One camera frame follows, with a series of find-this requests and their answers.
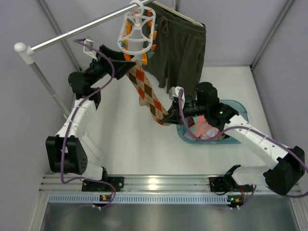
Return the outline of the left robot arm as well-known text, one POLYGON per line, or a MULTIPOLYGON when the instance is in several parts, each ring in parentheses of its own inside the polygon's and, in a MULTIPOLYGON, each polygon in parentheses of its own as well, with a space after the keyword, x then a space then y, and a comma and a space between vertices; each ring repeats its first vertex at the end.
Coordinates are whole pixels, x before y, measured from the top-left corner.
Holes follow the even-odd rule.
POLYGON ((50 169, 59 173, 61 182, 66 174, 74 174, 76 179, 83 181, 82 191, 103 192, 111 190, 115 193, 122 189, 123 177, 109 177, 105 167, 93 164, 90 157, 101 158, 98 151, 87 153, 82 142, 87 141, 86 127, 97 111, 101 102, 102 88, 93 85, 106 75, 111 79, 121 79, 134 66, 135 62, 124 53, 114 51, 101 45, 98 50, 91 50, 92 61, 85 70, 73 72, 68 83, 76 95, 72 112, 63 127, 55 136, 49 136, 45 145, 50 169))

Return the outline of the pink patterned sock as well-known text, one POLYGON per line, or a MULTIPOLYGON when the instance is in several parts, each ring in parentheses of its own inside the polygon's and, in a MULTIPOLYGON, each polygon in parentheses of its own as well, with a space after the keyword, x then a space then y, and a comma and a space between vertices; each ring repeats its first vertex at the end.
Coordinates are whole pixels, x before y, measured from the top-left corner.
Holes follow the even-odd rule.
POLYGON ((208 124, 204 116, 190 117, 188 119, 190 131, 198 138, 207 140, 218 134, 218 130, 208 124))

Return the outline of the white round clip hanger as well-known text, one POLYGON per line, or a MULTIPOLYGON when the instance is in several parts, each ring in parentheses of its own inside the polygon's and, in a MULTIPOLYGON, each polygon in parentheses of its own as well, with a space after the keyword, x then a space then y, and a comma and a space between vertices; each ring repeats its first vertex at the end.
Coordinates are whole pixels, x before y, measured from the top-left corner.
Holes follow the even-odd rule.
POLYGON ((139 0, 131 1, 137 8, 124 14, 122 28, 117 40, 120 50, 128 55, 147 53, 154 45, 157 29, 156 12, 139 0))

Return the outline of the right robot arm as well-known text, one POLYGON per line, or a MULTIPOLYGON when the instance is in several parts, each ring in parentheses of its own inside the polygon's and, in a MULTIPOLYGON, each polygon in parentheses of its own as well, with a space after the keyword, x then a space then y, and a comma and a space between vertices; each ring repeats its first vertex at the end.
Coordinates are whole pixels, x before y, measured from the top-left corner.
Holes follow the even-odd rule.
POLYGON ((182 87, 172 87, 172 106, 162 122, 186 125, 187 118, 203 116, 210 126, 235 138, 265 163, 252 167, 234 165, 224 175, 228 187, 266 186, 276 194, 288 196, 308 171, 304 150, 298 146, 290 148, 256 129, 237 110, 220 101, 211 83, 197 84, 196 94, 195 100, 187 101, 182 87))

